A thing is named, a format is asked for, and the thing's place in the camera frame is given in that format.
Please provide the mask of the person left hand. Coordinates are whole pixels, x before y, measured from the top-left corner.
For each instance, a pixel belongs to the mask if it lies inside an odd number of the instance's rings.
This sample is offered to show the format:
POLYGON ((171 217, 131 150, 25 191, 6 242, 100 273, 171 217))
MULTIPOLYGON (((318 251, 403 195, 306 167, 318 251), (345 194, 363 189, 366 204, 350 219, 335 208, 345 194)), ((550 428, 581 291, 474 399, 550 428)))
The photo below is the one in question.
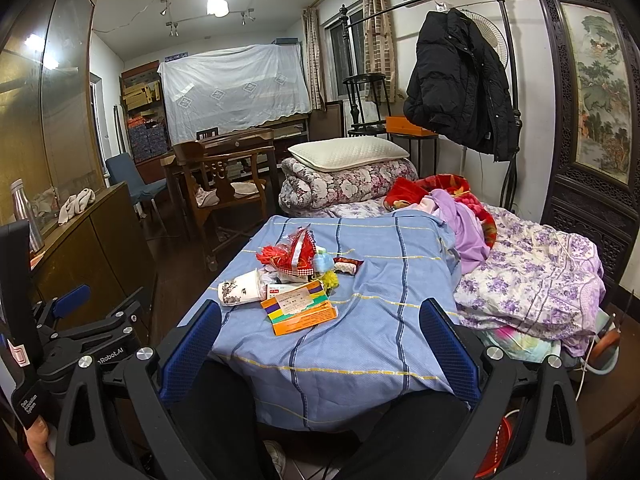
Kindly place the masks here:
POLYGON ((25 436, 32 455, 44 474, 49 479, 54 479, 54 455, 49 450, 49 426, 39 416, 32 426, 25 430, 25 436))

